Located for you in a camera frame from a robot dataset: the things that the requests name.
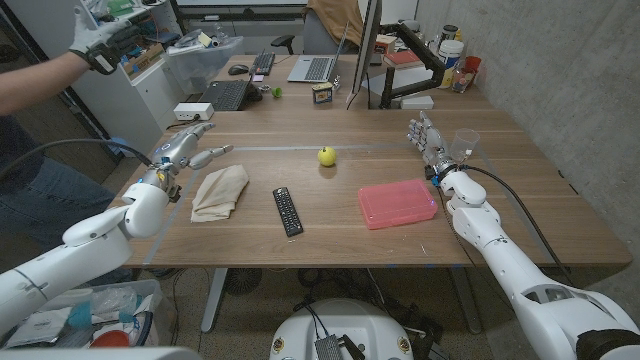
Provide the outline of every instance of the laptop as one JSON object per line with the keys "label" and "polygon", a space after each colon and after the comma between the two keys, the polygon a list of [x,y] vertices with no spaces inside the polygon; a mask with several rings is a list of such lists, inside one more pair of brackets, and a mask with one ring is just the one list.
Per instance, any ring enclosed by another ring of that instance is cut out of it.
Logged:
{"label": "laptop", "polygon": [[342,52],[344,41],[347,38],[347,30],[349,29],[349,22],[344,27],[342,33],[342,39],[338,46],[338,52],[335,57],[332,56],[317,56],[317,55],[300,55],[296,65],[291,70],[287,81],[294,82],[311,82],[321,83],[329,81],[331,72],[335,68],[338,62],[338,56]]}
{"label": "laptop", "polygon": [[247,96],[252,91],[251,81],[254,73],[255,67],[249,71],[249,81],[212,82],[198,102],[211,103],[215,111],[242,110],[249,100]]}

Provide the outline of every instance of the white glove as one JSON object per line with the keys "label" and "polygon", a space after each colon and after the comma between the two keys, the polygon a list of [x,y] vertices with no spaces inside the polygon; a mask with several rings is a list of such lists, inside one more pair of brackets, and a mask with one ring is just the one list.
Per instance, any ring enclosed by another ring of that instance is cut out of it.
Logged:
{"label": "white glove", "polygon": [[82,54],[86,54],[99,43],[106,44],[107,40],[109,40],[113,34],[131,26],[131,22],[129,20],[115,21],[104,24],[98,27],[97,30],[89,30],[87,28],[87,23],[84,21],[82,8],[80,6],[76,6],[74,7],[73,12],[76,16],[76,30],[73,44],[71,44],[69,50],[80,52]]}

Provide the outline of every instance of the computer mouse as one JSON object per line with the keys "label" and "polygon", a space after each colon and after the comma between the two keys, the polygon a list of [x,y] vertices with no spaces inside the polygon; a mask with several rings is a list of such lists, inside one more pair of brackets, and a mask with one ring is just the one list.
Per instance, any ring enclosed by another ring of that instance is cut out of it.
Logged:
{"label": "computer mouse", "polygon": [[229,68],[229,75],[240,75],[246,74],[249,72],[249,67],[247,65],[233,65]]}

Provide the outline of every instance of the table leg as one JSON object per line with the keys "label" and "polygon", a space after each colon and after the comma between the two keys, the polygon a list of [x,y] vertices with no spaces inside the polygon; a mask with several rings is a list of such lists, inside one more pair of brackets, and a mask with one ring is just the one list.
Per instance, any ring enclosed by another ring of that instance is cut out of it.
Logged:
{"label": "table leg", "polygon": [[202,325],[200,325],[200,330],[204,333],[208,333],[213,329],[213,322],[216,318],[218,306],[220,306],[220,297],[222,297],[227,270],[227,268],[217,268],[213,270],[213,281],[209,289],[209,299],[207,299],[207,306],[204,308],[204,315],[202,315]]}
{"label": "table leg", "polygon": [[467,272],[464,268],[451,268],[449,272],[451,273],[451,279],[453,279],[453,286],[456,288],[464,319],[467,321],[467,329],[472,334],[480,334],[482,332],[482,324],[478,316],[476,302],[473,299]]}

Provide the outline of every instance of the beige cloth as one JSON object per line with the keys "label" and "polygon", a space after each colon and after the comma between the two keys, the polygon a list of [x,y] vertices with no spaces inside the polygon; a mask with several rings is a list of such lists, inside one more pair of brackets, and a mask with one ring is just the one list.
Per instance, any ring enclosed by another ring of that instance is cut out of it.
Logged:
{"label": "beige cloth", "polygon": [[229,166],[207,175],[191,202],[191,222],[228,219],[249,175],[242,165]]}
{"label": "beige cloth", "polygon": [[347,40],[356,45],[360,45],[362,37],[362,15],[358,0],[309,0],[307,7],[302,9],[302,16],[306,16],[309,9],[318,14],[318,18],[327,29],[333,41],[340,43],[344,26],[349,21],[347,30]]}

